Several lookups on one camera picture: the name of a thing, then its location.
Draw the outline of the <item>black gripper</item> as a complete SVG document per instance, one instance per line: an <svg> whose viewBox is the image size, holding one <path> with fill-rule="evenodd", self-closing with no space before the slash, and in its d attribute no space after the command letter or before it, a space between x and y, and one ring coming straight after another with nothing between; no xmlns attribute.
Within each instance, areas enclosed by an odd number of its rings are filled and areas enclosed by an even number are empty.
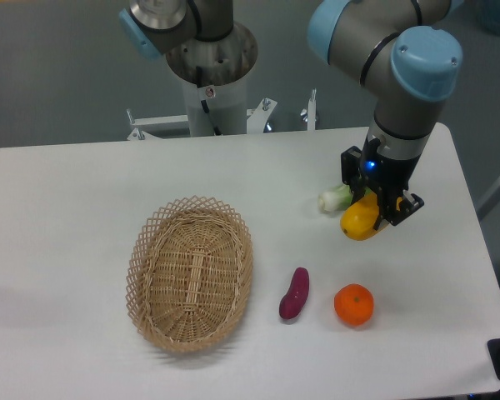
<svg viewBox="0 0 500 400"><path fill-rule="evenodd" d="M377 138L365 139L362 149L352 146L341 154L342 182L350 188L351 204L362 199L367 188L377 194L375 231L388 224L397 226L424 206L417 194L407 191L420 157L391 159L378 152L381 146Z"/></svg>

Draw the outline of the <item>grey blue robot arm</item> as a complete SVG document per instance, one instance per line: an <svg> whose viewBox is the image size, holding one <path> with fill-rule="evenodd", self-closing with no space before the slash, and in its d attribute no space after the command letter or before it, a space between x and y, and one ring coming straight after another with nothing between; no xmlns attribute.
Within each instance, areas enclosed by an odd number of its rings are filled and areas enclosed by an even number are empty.
<svg viewBox="0 0 500 400"><path fill-rule="evenodd" d="M453 1L324 1L307 27L307 42L377 98L362 147L341 156L350 206L342 231L370 238L411 217L423 200L409 181L463 60L459 42L436 28ZM233 17L230 1L132 1L118 15L146 58L164 56L187 90L193 136L248 131L238 86L255 66L254 36Z"/></svg>

